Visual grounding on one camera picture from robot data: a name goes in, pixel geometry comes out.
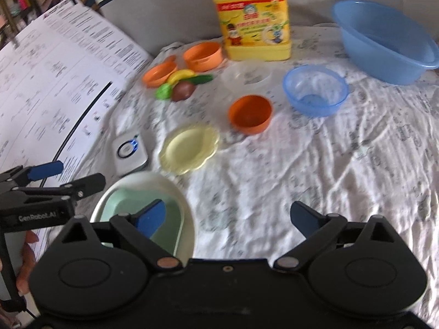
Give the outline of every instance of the green toy vegetable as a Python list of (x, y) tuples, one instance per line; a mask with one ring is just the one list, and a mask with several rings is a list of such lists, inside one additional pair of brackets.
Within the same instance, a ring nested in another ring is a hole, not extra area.
[(155, 91), (155, 97), (159, 100), (167, 100), (171, 98), (172, 95), (172, 85), (164, 83), (159, 86)]
[(209, 83), (213, 80), (212, 74), (200, 74), (196, 76), (191, 76), (190, 78), (182, 79), (185, 81), (190, 81), (194, 85)]

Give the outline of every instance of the scalloped plate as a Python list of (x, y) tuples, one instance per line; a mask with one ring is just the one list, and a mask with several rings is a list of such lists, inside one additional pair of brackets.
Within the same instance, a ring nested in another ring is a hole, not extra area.
[(162, 168), (176, 175), (201, 168), (218, 149), (220, 133), (209, 125), (194, 124), (175, 130), (159, 153)]

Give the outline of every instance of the brown toy vegetable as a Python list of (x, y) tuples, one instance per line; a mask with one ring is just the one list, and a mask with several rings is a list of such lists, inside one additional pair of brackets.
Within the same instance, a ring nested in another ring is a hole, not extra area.
[(196, 86), (191, 82), (181, 80), (172, 89), (171, 100), (174, 102), (186, 100), (194, 93), (195, 89)]

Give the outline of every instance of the screw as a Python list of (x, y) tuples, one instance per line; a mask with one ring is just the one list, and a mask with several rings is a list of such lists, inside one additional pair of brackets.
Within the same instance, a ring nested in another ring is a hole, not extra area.
[(178, 261), (175, 257), (162, 257), (157, 260), (157, 266), (161, 268), (174, 268), (179, 265), (180, 261)]
[(294, 268), (299, 266), (299, 260), (295, 257), (285, 256), (276, 261), (277, 265), (283, 268)]

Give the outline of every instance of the translucent blue bowl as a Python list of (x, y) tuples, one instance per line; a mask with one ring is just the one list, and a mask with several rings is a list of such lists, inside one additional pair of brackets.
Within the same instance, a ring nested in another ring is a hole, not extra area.
[(342, 77), (319, 65), (290, 70), (284, 77), (283, 87), (290, 104), (309, 117), (335, 114), (349, 94)]
[(425, 29), (400, 11), (376, 2), (345, 0), (332, 16), (342, 28), (351, 60), (374, 78), (408, 85), (439, 67), (439, 47)]

